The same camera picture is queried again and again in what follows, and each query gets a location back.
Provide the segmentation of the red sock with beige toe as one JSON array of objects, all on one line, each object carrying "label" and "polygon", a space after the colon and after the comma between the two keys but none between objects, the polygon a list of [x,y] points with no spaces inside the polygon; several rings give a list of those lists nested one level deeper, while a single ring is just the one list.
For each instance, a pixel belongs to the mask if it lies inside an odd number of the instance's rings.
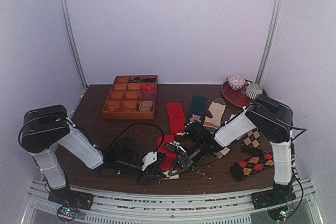
[{"label": "red sock with beige toe", "polygon": [[161,170],[167,176],[166,179],[179,179],[179,177],[180,177],[179,175],[174,175],[172,177],[168,176],[168,172],[169,172],[170,168],[172,167],[173,163],[175,162],[177,155],[170,152],[169,150],[165,149],[164,144],[165,143],[171,143],[171,142],[174,142],[174,141],[175,141],[174,135],[166,135],[165,138],[164,138],[164,142],[163,142],[162,146],[158,149],[158,152],[164,153],[166,155],[165,162],[163,162],[160,165]]}]

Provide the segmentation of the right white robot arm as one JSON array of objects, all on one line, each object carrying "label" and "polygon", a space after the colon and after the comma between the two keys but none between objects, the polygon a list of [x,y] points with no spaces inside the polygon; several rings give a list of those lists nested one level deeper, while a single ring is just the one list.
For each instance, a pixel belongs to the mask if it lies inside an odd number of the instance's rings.
[{"label": "right white robot arm", "polygon": [[272,152],[257,151],[253,157],[231,165],[230,172],[237,181],[242,181],[268,166],[274,167],[277,186],[269,192],[269,199],[279,204],[289,196],[287,185],[292,181],[292,117],[290,107],[260,95],[214,133],[199,122],[193,122],[185,129],[186,135],[195,143],[191,148],[185,150],[177,143],[164,145],[165,149],[176,154],[168,176],[187,171],[206,153],[222,151],[240,136],[257,129],[270,142]]}]

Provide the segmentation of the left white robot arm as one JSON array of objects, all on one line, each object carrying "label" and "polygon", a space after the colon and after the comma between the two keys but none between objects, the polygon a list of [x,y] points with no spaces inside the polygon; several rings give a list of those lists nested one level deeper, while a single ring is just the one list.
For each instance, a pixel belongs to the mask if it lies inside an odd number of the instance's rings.
[{"label": "left white robot arm", "polygon": [[154,150],[139,157],[137,142],[123,137],[125,132],[123,130],[106,147],[99,147],[83,127],[68,117],[66,108],[58,104],[27,111],[18,143],[33,157],[49,188],[55,190],[56,198],[64,205],[71,205],[76,199],[75,192],[68,188],[66,173],[51,150],[53,145],[67,149],[87,168],[101,175],[124,169],[139,172],[139,183],[166,178],[161,169],[166,155]]}]

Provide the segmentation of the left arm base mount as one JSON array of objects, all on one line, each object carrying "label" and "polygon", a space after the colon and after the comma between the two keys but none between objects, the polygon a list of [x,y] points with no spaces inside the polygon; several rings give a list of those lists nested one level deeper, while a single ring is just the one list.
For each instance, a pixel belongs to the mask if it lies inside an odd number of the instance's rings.
[{"label": "left arm base mount", "polygon": [[60,206],[56,210],[56,217],[61,222],[71,222],[76,219],[80,210],[90,210],[93,194],[70,190],[68,194],[50,191],[48,200]]}]

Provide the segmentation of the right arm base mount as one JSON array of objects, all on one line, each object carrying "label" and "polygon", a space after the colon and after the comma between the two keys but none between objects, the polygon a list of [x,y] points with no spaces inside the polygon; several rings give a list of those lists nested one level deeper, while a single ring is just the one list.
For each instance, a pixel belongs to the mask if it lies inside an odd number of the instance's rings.
[{"label": "right arm base mount", "polygon": [[273,184],[273,188],[251,194],[254,209],[267,208],[267,215],[273,221],[285,221],[291,214],[289,206],[296,199],[293,186]]}]

